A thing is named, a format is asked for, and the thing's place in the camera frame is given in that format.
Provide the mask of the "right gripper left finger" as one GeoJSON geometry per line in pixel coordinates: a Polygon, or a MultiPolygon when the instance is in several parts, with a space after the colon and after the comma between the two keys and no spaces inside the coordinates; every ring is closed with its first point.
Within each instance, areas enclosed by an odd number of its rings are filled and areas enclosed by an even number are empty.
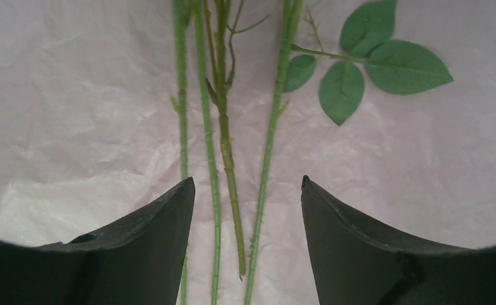
{"type": "Polygon", "coordinates": [[[0,240],[0,304],[175,304],[194,203],[187,178],[69,243],[0,240]]]}

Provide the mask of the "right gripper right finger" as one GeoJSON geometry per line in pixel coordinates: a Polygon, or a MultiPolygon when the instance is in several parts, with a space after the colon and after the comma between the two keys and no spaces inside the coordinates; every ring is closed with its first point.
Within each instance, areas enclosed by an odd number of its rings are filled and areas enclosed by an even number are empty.
{"type": "Polygon", "coordinates": [[[320,304],[496,304],[496,246],[400,231],[304,177],[301,207],[320,304]]]}

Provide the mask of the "pink purple wrapping paper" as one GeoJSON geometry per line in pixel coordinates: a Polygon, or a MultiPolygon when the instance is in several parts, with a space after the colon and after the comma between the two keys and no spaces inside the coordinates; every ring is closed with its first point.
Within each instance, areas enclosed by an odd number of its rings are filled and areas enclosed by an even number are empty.
{"type": "MultiPolygon", "coordinates": [[[[284,95],[253,304],[317,304],[301,212],[309,176],[364,213],[460,247],[496,244],[496,1],[398,1],[396,39],[454,80],[408,96],[366,82],[342,126],[322,57],[284,95]]],[[[180,181],[169,1],[0,1],[0,238],[68,242],[180,181]]]]}

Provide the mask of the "white pink rose stem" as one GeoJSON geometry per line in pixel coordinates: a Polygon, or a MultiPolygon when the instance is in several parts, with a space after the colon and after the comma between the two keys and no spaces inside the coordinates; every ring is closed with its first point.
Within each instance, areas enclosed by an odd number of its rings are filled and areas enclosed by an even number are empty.
{"type": "Polygon", "coordinates": [[[303,5],[303,1],[283,3],[282,40],[250,246],[246,304],[252,302],[277,123],[288,106],[283,95],[300,89],[310,80],[320,57],[332,58],[334,63],[322,77],[317,97],[327,117],[340,126],[360,106],[367,80],[392,95],[414,95],[454,80],[446,64],[428,48],[394,39],[396,1],[368,1],[356,8],[341,28],[339,54],[326,52],[323,47],[303,48],[294,42],[303,5]]]}

